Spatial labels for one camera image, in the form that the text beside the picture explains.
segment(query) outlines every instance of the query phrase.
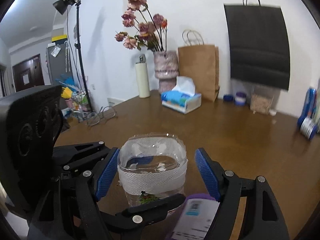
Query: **pink vase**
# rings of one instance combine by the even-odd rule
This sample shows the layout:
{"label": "pink vase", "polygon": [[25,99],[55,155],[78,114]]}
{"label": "pink vase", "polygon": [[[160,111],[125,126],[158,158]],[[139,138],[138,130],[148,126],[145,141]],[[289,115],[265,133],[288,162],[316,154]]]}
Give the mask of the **pink vase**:
{"label": "pink vase", "polygon": [[176,51],[157,51],[155,59],[155,77],[159,79],[159,93],[169,91],[176,85],[179,75],[178,56]]}

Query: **tripod pole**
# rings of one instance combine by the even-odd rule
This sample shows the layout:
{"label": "tripod pole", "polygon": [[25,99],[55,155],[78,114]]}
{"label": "tripod pole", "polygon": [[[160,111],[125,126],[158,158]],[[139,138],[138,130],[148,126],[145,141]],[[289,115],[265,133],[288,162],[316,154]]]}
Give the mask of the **tripod pole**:
{"label": "tripod pole", "polygon": [[76,8],[77,8],[77,45],[76,45],[76,48],[78,49],[78,54],[79,54],[79,62],[80,62],[80,69],[81,69],[81,75],[82,75],[84,90],[85,90],[85,93],[87,95],[89,108],[93,112],[93,108],[92,108],[92,105],[91,105],[91,100],[90,100],[89,92],[88,92],[88,88],[87,88],[87,83],[85,81],[84,70],[83,70],[83,62],[82,62],[82,55],[81,55],[80,31],[79,31],[79,7],[80,7],[80,4],[81,4],[81,1],[78,0],[76,2]]}

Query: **white thermos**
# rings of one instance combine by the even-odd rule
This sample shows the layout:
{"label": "white thermos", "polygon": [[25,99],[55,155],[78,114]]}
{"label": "white thermos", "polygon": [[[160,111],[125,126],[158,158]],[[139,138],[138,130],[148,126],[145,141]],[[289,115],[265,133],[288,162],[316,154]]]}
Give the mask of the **white thermos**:
{"label": "white thermos", "polygon": [[139,62],[136,63],[136,76],[140,98],[147,98],[150,96],[148,69],[146,63],[146,56],[141,54]]}

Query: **brown door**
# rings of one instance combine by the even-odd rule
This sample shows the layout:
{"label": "brown door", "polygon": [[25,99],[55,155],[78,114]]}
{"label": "brown door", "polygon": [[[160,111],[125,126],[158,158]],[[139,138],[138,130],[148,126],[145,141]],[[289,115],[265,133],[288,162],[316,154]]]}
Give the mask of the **brown door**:
{"label": "brown door", "polygon": [[44,85],[40,54],[12,67],[16,91]]}

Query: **ceiling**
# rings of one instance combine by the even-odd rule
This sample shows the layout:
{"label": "ceiling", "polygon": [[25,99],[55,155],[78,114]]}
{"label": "ceiling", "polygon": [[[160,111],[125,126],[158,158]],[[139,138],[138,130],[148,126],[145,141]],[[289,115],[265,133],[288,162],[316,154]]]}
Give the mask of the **ceiling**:
{"label": "ceiling", "polygon": [[0,37],[11,48],[31,38],[51,33],[53,25],[65,22],[53,7],[57,0],[15,0],[0,22]]}

